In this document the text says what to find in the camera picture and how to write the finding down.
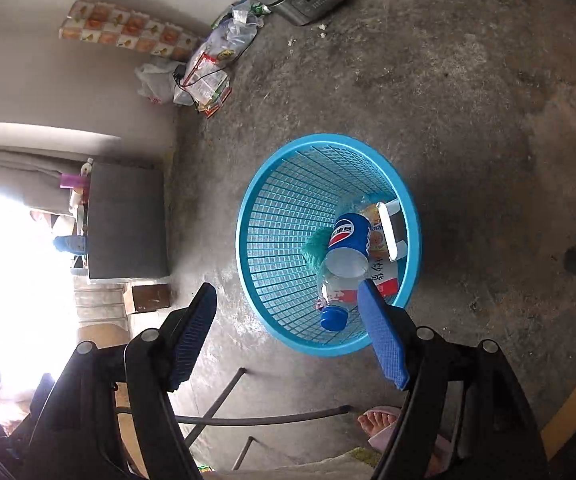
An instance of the plastic basket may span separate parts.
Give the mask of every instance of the plastic basket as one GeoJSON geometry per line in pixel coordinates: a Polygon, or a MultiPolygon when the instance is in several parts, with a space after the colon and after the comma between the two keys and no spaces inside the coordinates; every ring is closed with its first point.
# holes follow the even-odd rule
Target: plastic basket
{"type": "Polygon", "coordinates": [[[419,221],[401,177],[375,150],[341,135],[302,137],[274,153],[245,193],[237,222],[239,277],[264,326],[295,350],[340,356],[370,344],[357,308],[341,332],[321,328],[316,275],[299,252],[316,229],[333,224],[342,196],[369,192],[401,203],[408,254],[398,261],[399,292],[388,303],[405,307],[419,272],[419,221]]]}

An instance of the cardboard box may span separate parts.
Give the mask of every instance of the cardboard box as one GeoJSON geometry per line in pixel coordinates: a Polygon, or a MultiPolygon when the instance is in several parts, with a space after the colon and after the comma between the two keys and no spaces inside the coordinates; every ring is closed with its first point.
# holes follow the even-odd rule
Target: cardboard box
{"type": "Polygon", "coordinates": [[[170,286],[167,283],[158,285],[132,285],[123,294],[126,314],[153,312],[158,308],[172,306],[170,286]]]}

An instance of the gray curtain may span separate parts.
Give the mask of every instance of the gray curtain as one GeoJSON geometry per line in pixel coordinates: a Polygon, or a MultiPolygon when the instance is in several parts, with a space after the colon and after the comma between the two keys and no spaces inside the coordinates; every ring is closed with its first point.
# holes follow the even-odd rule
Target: gray curtain
{"type": "Polygon", "coordinates": [[[70,192],[59,187],[59,179],[80,168],[75,160],[0,150],[0,195],[32,209],[69,214],[70,192]]]}

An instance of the silver bolt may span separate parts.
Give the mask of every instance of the silver bolt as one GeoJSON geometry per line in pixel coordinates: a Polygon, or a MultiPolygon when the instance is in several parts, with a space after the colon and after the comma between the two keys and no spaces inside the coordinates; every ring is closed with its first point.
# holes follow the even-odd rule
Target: silver bolt
{"type": "Polygon", "coordinates": [[[76,346],[76,352],[81,355],[87,354],[94,348],[94,345],[90,341],[83,341],[76,346]]]}
{"type": "Polygon", "coordinates": [[[489,354],[494,354],[499,349],[499,345],[491,339],[486,339],[482,347],[489,354]]]}
{"type": "Polygon", "coordinates": [[[434,337],[434,332],[426,326],[417,328],[417,337],[424,341],[430,341],[434,337]]]}
{"type": "Polygon", "coordinates": [[[154,341],[157,337],[159,337],[159,330],[155,328],[148,328],[147,330],[144,330],[143,334],[141,334],[141,338],[146,343],[154,341]]]}

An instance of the gray floor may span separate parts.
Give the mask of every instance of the gray floor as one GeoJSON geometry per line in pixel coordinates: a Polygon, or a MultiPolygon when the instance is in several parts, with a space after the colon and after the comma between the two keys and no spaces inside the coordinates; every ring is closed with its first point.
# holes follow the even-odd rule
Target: gray floor
{"type": "MultiPolygon", "coordinates": [[[[279,16],[266,23],[223,109],[178,116],[167,189],[177,303],[206,281],[219,312],[175,409],[206,410],[239,366],[251,373],[219,415],[400,399],[370,348],[321,359],[274,340],[239,283],[236,218],[255,171],[289,140],[339,132],[383,153],[417,202],[413,319],[455,342],[499,341],[545,424],[576,384],[576,278],[562,270],[576,244],[576,1],[351,0],[325,20],[325,38],[279,16]]],[[[244,468],[365,444],[354,417],[339,416],[208,428],[193,451],[230,467],[249,434],[261,444],[244,468]]]]}

